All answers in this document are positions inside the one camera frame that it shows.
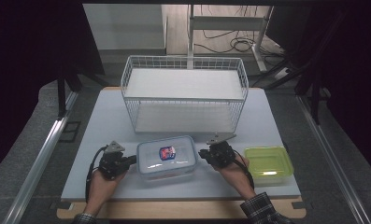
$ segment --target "white table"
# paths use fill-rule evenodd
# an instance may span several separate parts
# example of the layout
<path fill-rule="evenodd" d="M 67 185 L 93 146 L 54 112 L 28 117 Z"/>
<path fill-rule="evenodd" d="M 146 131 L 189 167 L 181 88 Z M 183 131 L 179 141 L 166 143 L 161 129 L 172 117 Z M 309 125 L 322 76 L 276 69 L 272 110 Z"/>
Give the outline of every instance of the white table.
<path fill-rule="evenodd" d="M 263 90 L 250 89 L 235 133 L 237 137 L 228 140 L 228 142 L 240 153 L 243 153 L 246 147 L 282 146 L 278 128 Z M 107 88 L 102 90 L 80 144 L 78 155 L 64 186 L 62 200 L 84 202 L 86 174 L 95 152 L 100 147 L 114 140 L 126 148 L 125 156 L 131 156 L 136 154 L 136 146 L 139 143 L 170 136 L 178 136 L 178 133 L 135 133 L 122 100 L 120 89 Z M 207 148 L 206 141 L 211 137 L 203 135 L 192 136 L 196 149 Z M 301 193 L 293 175 L 276 186 L 257 186 L 255 191 L 256 193 L 266 191 L 272 199 L 290 198 L 294 202 L 302 201 L 300 198 Z M 214 171 L 205 160 L 200 159 L 192 175 L 152 182 L 143 180 L 138 175 L 134 165 L 115 191 L 113 200 L 121 203 L 137 203 L 137 206 L 142 206 L 139 202 L 160 202 L 155 203 L 157 206 L 161 203 L 174 202 L 179 204 L 188 203 L 189 201 L 203 201 L 206 203 L 229 201 L 228 203 L 238 203 L 234 200 L 240 200 L 240 197 L 218 172 Z M 197 207 L 194 202 L 189 204 L 189 206 L 190 209 Z M 59 214 L 59 216 L 65 217 L 65 211 L 59 212 L 64 213 Z M 303 217 L 306 214 L 305 209 L 298 209 L 297 212 L 301 212 L 301 215 L 297 215 L 298 217 Z M 237 215 L 224 217 L 238 218 L 238 216 L 244 217 L 241 213 L 238 214 L 238 211 Z"/>

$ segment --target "clear plastic container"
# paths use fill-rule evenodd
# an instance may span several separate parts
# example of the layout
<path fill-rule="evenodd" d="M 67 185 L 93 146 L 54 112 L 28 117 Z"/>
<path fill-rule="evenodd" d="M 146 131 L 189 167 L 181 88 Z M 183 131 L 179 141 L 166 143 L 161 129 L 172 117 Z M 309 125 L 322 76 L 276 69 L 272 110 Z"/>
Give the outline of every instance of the clear plastic container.
<path fill-rule="evenodd" d="M 136 155 L 138 173 L 147 180 L 190 174 L 198 158 L 190 136 L 140 143 Z"/>

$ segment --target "metal frame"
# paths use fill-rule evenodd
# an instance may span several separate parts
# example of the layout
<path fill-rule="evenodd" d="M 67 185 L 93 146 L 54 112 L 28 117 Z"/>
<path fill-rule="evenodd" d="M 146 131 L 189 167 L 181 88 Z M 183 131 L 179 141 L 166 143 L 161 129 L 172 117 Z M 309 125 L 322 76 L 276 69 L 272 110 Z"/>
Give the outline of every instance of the metal frame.
<path fill-rule="evenodd" d="M 188 42 L 188 57 L 193 56 L 193 31 L 194 30 L 240 30 L 240 31 L 258 31 L 258 39 L 252 45 L 252 53 L 262 73 L 266 72 L 264 59 L 261 57 L 260 47 L 264 39 L 267 24 L 272 14 L 273 7 L 269 7 L 266 14 L 262 18 L 248 17 L 204 17 L 194 16 L 193 5 L 191 5 L 191 13 L 189 17 L 189 42 Z"/>
<path fill-rule="evenodd" d="M 66 100 L 66 110 L 64 116 L 54 122 L 50 133 L 39 151 L 36 161 L 31 167 L 30 172 L 22 183 L 21 189 L 10 206 L 7 212 L 7 216 L 3 223 L 19 223 L 24 211 L 33 196 L 36 186 L 39 182 L 40 177 L 45 171 L 46 165 L 50 159 L 51 153 L 53 152 L 60 135 L 65 127 L 65 124 L 71 113 L 72 106 L 74 105 L 78 94 L 71 92 Z"/>
<path fill-rule="evenodd" d="M 343 195 L 345 196 L 346 201 L 349 204 L 349 208 L 353 213 L 357 223 L 364 224 L 364 223 L 371 223 L 367 213 L 365 212 L 365 208 L 361 199 L 359 198 L 356 190 L 348 180 L 348 177 L 345 174 L 345 171 L 342 169 L 338 159 L 336 158 L 331 145 L 329 144 L 328 140 L 325 137 L 324 132 L 321 129 L 321 126 L 318 125 L 310 113 L 308 112 L 309 108 L 307 105 L 306 100 L 304 97 L 297 96 L 296 99 L 300 104 L 302 111 L 307 119 L 308 124 L 310 125 L 310 129 L 313 132 L 314 136 L 316 137 L 317 141 L 319 142 L 322 154 L 324 155 L 325 159 L 328 162 L 328 165 L 333 172 L 333 175 L 336 179 L 336 182 L 339 188 L 342 190 Z"/>

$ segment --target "wire shelf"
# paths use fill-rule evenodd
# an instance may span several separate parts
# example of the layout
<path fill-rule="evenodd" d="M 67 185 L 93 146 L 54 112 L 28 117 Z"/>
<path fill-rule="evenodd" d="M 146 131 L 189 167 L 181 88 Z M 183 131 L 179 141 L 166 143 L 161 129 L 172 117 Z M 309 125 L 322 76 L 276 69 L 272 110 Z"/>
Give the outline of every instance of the wire shelf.
<path fill-rule="evenodd" d="M 233 133 L 248 89 L 239 58 L 130 56 L 121 78 L 137 133 Z"/>

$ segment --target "container lid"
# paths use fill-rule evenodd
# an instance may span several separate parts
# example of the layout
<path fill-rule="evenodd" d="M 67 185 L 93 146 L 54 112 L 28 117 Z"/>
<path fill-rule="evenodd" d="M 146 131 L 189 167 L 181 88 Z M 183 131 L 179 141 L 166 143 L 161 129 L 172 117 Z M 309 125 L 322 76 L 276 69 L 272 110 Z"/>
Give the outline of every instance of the container lid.
<path fill-rule="evenodd" d="M 254 178 L 283 177 L 293 174 L 293 164 L 284 147 L 249 147 L 245 156 Z"/>
<path fill-rule="evenodd" d="M 140 143 L 136 154 L 138 172 L 142 175 L 187 168 L 197 163 L 190 136 Z"/>

